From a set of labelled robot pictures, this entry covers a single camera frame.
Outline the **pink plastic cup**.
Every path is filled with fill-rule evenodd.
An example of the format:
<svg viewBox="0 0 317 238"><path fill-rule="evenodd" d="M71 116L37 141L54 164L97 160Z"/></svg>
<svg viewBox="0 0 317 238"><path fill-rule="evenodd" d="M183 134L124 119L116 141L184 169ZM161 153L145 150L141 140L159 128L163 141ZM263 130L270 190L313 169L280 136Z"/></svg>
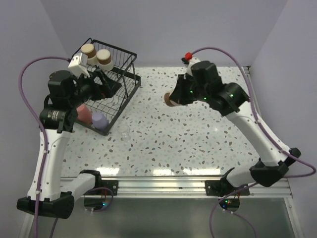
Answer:
<svg viewBox="0 0 317 238"><path fill-rule="evenodd" d="M85 124L92 123L92 113L85 104L80 105L77 109L77 119Z"/></svg>

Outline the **purple plastic cup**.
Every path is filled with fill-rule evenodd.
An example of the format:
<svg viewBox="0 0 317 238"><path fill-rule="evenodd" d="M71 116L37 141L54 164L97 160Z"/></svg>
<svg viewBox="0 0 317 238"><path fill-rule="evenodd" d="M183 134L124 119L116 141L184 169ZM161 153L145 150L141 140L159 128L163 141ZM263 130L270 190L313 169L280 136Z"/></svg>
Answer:
<svg viewBox="0 0 317 238"><path fill-rule="evenodd" d="M101 112L95 112L92 114L93 126L101 131L104 131L109 125L109 120Z"/></svg>

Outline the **steel cup with cork base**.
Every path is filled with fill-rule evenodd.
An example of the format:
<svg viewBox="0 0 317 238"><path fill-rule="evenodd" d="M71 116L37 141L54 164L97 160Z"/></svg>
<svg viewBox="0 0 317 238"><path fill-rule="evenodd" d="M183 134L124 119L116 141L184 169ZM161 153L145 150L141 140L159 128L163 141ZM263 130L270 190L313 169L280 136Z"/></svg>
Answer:
<svg viewBox="0 0 317 238"><path fill-rule="evenodd" d="M81 52L87 56L87 64L98 65L97 51L95 46L91 43L81 46Z"/></svg>

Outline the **clear glass cup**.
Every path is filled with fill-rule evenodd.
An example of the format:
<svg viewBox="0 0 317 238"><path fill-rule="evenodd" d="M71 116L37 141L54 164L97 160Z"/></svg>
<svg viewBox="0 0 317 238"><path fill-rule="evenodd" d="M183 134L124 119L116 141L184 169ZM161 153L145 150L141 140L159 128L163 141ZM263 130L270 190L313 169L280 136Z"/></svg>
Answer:
<svg viewBox="0 0 317 238"><path fill-rule="evenodd" d="M130 127L124 124L119 126L119 133L123 140L129 140L130 138Z"/></svg>

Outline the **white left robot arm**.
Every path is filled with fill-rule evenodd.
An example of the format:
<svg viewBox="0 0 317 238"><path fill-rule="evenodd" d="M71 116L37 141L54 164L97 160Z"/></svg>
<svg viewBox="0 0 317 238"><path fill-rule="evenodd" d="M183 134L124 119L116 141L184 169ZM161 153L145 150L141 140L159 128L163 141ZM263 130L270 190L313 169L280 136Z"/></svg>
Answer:
<svg viewBox="0 0 317 238"><path fill-rule="evenodd" d="M49 77L49 94L44 100L40 121L40 150L32 185L17 209L29 214L67 219L74 203L90 192L99 194L102 176L96 170L82 170L69 185L61 187L60 178L66 147L77 120L77 108L87 102L114 96L121 87L97 69L88 76L76 77L67 70L59 70Z"/></svg>

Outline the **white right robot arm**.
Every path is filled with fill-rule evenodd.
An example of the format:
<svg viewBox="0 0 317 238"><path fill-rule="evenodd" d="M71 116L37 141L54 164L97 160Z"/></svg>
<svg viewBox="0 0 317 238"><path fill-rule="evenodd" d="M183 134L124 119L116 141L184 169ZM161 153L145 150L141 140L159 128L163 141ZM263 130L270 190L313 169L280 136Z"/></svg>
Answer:
<svg viewBox="0 0 317 238"><path fill-rule="evenodd" d="M281 142L271 129L263 127L277 142L279 148L265 136L256 119L258 113L251 110L250 97L237 83L223 83L216 65L208 60L185 60L186 72L177 77L175 88L164 95L170 107L184 106L202 101L231 121L247 138L259 155L259 160L241 168L231 168L212 186L218 196L233 194L240 187L256 182L270 187L288 172L295 162L291 156L300 157L298 148L290 148Z"/></svg>

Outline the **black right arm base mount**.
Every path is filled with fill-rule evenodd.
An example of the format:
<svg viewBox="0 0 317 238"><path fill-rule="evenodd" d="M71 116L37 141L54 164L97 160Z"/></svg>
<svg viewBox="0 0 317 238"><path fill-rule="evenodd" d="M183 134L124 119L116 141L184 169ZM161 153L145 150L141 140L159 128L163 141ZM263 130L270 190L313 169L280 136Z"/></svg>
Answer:
<svg viewBox="0 0 317 238"><path fill-rule="evenodd" d="M244 184L241 187L234 188L228 182L223 182L221 180L206 180L205 181L205 191L207 196L223 197L245 186L247 185Z"/></svg>

